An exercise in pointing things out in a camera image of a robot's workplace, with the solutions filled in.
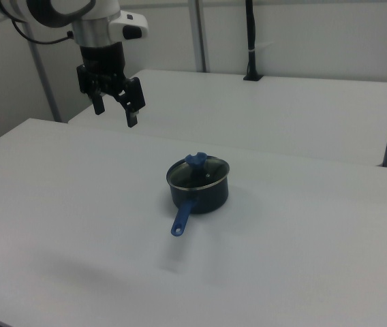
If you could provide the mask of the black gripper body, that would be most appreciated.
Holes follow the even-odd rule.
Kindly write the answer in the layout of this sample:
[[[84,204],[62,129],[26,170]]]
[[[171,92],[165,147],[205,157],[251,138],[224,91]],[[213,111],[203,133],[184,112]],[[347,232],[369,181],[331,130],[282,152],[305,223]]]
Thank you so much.
[[[88,95],[104,93],[116,100],[126,94],[141,109],[145,99],[140,80],[127,78],[124,74],[125,57],[122,44],[101,48],[80,47],[83,64],[77,67],[80,91]]]

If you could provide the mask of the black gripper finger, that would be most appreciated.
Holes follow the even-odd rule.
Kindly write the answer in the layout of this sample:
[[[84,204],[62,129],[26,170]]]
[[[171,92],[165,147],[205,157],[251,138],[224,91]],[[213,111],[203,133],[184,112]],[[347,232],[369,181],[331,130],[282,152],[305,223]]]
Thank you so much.
[[[92,94],[92,104],[96,115],[101,115],[105,112],[103,96],[105,96],[104,93]]]
[[[117,101],[122,105],[125,110],[125,116],[127,120],[127,126],[132,128],[138,123],[138,105],[134,100],[130,99],[125,93],[118,96]]]

